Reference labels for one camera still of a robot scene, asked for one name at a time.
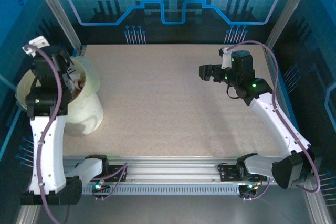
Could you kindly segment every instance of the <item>wire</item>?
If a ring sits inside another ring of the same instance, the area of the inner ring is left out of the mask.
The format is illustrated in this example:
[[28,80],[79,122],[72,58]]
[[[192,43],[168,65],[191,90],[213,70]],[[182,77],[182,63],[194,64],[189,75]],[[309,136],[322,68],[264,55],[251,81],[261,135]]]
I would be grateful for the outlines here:
[[[127,168],[127,165],[125,164],[125,165],[123,165],[119,170],[117,170],[117,171],[115,172],[115,174],[118,174],[118,173],[122,170],[122,172],[120,173],[118,182],[117,182],[117,184],[115,185],[115,187],[114,187],[114,189],[112,190],[112,192],[111,192],[109,195],[101,196],[101,197],[100,197],[101,200],[108,199],[108,198],[110,198],[110,197],[114,194],[115,190],[117,189],[117,187],[118,187],[118,185],[119,185],[119,183],[120,183],[120,181],[121,181],[121,179],[122,179],[122,176],[123,176],[124,173],[125,173],[126,168]],[[96,200],[99,199],[99,198],[95,195],[94,192],[92,192],[92,195],[96,198]]]
[[77,166],[79,166],[80,164],[82,164],[83,162],[78,162],[76,165],[75,165],[75,168],[77,168]]
[[[36,154],[36,166],[37,166],[37,180],[38,180],[38,184],[40,187],[40,193],[41,193],[41,199],[42,199],[42,203],[44,206],[44,209],[46,210],[49,218],[55,223],[55,224],[60,224],[58,222],[58,220],[55,218],[55,216],[53,215],[53,213],[50,211],[50,208],[48,206],[48,202],[46,199],[46,192],[45,192],[45,188],[44,188],[44,183],[43,183],[43,178],[42,178],[42,171],[41,171],[41,154],[42,154],[42,147],[44,145],[44,139],[47,135],[48,130],[50,129],[53,121],[55,120],[57,113],[59,111],[60,105],[61,105],[61,100],[62,100],[62,85],[61,85],[61,79],[59,77],[59,74],[57,72],[57,69],[54,65],[54,63],[52,62],[52,60],[48,57],[48,55],[43,52],[41,49],[33,46],[33,45],[25,45],[25,50],[28,50],[29,48],[32,50],[37,51],[45,60],[46,62],[49,64],[52,73],[55,76],[55,80],[56,80],[56,84],[57,84],[57,101],[56,101],[56,105],[55,105],[55,109],[49,119],[49,122],[47,123],[46,127],[44,128],[42,134],[41,134],[41,138],[38,141],[38,146],[37,146],[37,154]],[[67,215],[65,218],[64,223],[66,223],[69,219],[69,214],[70,214],[70,206],[68,206],[67,209]]]
[[251,201],[251,200],[255,200],[255,199],[258,199],[258,198],[260,198],[262,195],[264,195],[264,194],[265,194],[265,192],[266,192],[266,191],[267,191],[267,189],[269,188],[270,182],[271,182],[271,179],[268,179],[268,182],[267,182],[266,188],[265,188],[265,190],[264,190],[264,191],[262,191],[262,193],[261,193],[260,195],[258,195],[258,196],[253,196],[253,197],[251,197],[251,198],[248,198],[248,199],[244,198],[244,199],[243,199],[243,201],[245,201],[245,200],[249,200],[249,201]]
[[100,177],[100,178],[93,178],[92,180],[95,181],[95,180],[106,180],[106,179],[109,179],[109,178],[115,176],[116,174],[120,173],[120,171],[123,170],[124,168],[125,168],[125,170],[126,170],[126,168],[127,168],[127,164],[124,164],[124,165],[121,166],[116,172],[114,172],[114,173],[112,173],[112,174],[110,174],[110,175],[107,175],[107,176],[105,176],[105,177]]
[[104,191],[106,189],[110,188],[109,185],[102,185],[100,189],[95,189],[97,193],[100,193],[101,191]]
[[[252,194],[249,194],[249,193],[243,193],[244,195],[247,195],[247,196],[253,196]],[[276,212],[280,215],[282,215],[289,223],[291,224],[295,224],[295,222],[293,222],[291,219],[289,219],[289,217],[284,213],[282,212],[279,208],[275,207],[272,203],[270,203],[269,201],[265,200],[264,198],[259,198],[261,201],[263,201],[264,203],[266,203],[268,206],[270,206],[271,208],[273,208],[274,210],[276,210]]]
[[228,84],[228,85],[227,85],[227,88],[226,88],[226,94],[227,94],[227,96],[230,97],[231,99],[239,99],[239,97],[232,97],[232,96],[229,95],[229,88],[230,88],[230,87],[232,87],[232,86],[230,86],[230,85]]
[[217,170],[221,173],[222,171],[219,169],[219,167],[221,166],[221,165],[228,165],[228,164],[226,164],[226,163],[220,163],[219,165],[217,165]]
[[292,128],[288,125],[288,123],[286,122],[286,120],[284,119],[284,117],[281,115],[280,111],[277,108],[277,104],[276,104],[276,91],[277,91],[277,86],[278,86],[278,81],[279,81],[279,66],[278,66],[277,58],[275,57],[274,53],[272,52],[272,50],[268,46],[266,46],[265,44],[263,44],[261,42],[255,41],[255,40],[242,41],[240,43],[237,43],[237,44],[229,47],[227,49],[227,51],[230,51],[230,50],[234,49],[235,47],[243,45],[243,44],[257,44],[257,45],[260,45],[267,52],[269,52],[271,54],[272,58],[273,58],[275,69],[276,69],[276,78],[275,78],[275,83],[274,83],[274,91],[272,93],[272,104],[273,104],[274,111],[276,112],[276,114],[280,118],[281,122],[284,124],[284,126],[286,127],[286,129],[289,131],[289,133],[294,138],[295,142],[300,146],[300,148],[302,149],[303,153],[307,157],[307,159],[309,161],[309,164],[311,165],[311,168],[313,169],[316,181],[317,181],[317,186],[316,186],[316,189],[314,189],[314,190],[306,189],[306,188],[304,188],[303,186],[300,186],[300,185],[296,185],[296,186],[299,187],[300,189],[308,192],[308,193],[315,194],[315,193],[317,193],[321,189],[321,181],[320,181],[320,177],[319,177],[319,173],[317,171],[317,168],[316,168],[316,166],[314,164],[314,161],[312,160],[311,156],[307,152],[307,150],[304,147],[304,145],[301,143],[301,141],[298,138],[298,136],[295,134],[295,132],[292,130]]

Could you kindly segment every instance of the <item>black bracket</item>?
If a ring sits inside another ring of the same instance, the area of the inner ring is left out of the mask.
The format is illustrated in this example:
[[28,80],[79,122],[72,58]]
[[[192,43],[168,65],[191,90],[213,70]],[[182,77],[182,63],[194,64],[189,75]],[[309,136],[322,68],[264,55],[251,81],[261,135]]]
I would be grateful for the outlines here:
[[217,169],[221,176],[221,182],[241,181],[241,177],[236,165],[228,165],[226,163],[222,163],[218,165]]
[[[50,191],[46,195],[48,205],[75,205],[79,202],[82,196],[82,181],[78,176],[72,178],[66,178],[66,186],[55,194],[54,191]],[[25,192],[20,198],[21,205],[42,205],[41,195],[34,195],[33,192]]]
[[[89,155],[86,158],[98,158],[102,160],[103,171],[95,178],[101,178],[101,177],[108,176],[112,173],[115,173],[117,170],[119,170],[122,167],[122,165],[109,165],[109,160],[106,155]],[[122,175],[122,178],[120,180],[121,182],[126,181],[126,174],[127,174],[127,168],[125,169],[124,174]],[[115,176],[111,178],[105,179],[105,182],[117,182],[119,178],[120,178],[120,173],[116,174]]]
[[248,186],[241,185],[239,186],[239,197],[242,199],[253,198],[257,193],[257,190],[254,188],[249,188]]

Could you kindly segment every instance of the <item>white container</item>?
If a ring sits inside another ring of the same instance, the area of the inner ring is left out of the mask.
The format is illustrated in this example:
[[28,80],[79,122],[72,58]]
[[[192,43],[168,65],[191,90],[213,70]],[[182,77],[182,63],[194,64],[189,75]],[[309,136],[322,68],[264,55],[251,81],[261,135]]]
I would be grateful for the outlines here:
[[[98,128],[103,120],[104,112],[97,96],[100,86],[98,73],[92,62],[84,57],[72,57],[76,71],[84,81],[84,87],[79,95],[69,103],[65,132],[69,135],[88,135]],[[27,110],[25,97],[30,92],[34,75],[28,71],[16,88],[16,99],[24,110]]]

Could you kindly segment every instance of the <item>metal frame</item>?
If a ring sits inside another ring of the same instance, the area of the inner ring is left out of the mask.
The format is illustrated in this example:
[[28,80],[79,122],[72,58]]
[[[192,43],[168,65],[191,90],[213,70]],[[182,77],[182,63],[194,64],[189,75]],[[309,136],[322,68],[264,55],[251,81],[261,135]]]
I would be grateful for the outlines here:
[[275,44],[275,42],[280,37],[280,34],[282,33],[283,29],[285,28],[290,16],[295,11],[296,7],[298,6],[300,0],[288,0],[285,7],[283,8],[276,24],[274,25],[273,30],[271,31],[267,41],[266,45],[269,48],[272,48]]
[[[64,159],[65,172],[72,170],[85,157],[66,157]],[[247,182],[221,182],[217,165],[225,162],[235,164],[236,158],[214,157],[109,157],[110,164],[127,163],[128,174],[126,182],[122,183],[119,195],[234,195],[239,184]],[[83,194],[90,194],[89,184],[84,187]],[[306,182],[305,187],[313,189],[315,185]],[[186,191],[162,191],[161,188],[180,188]],[[188,188],[204,188],[196,192]],[[325,206],[321,193],[307,195],[307,207],[311,210],[312,220],[315,223],[332,224],[332,219]],[[42,206],[22,206],[16,224],[34,224],[38,211]]]
[[65,35],[68,37],[71,45],[76,50],[76,52],[80,52],[81,42],[73,29],[70,20],[68,19],[65,11],[63,10],[61,3],[59,0],[46,0],[49,5],[51,11],[59,22],[61,28],[63,29]]

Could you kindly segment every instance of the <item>beige tabletop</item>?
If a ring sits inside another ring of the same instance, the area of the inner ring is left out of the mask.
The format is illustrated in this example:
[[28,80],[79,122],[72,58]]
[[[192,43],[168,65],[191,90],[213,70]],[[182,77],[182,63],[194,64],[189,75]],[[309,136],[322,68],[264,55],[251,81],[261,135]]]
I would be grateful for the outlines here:
[[[85,57],[100,76],[104,118],[87,136],[65,134],[64,155],[278,156],[271,135],[243,100],[230,99],[226,84],[198,76],[200,65],[221,63],[219,48],[88,45]],[[250,51],[256,76],[271,85],[262,48],[239,50]]]

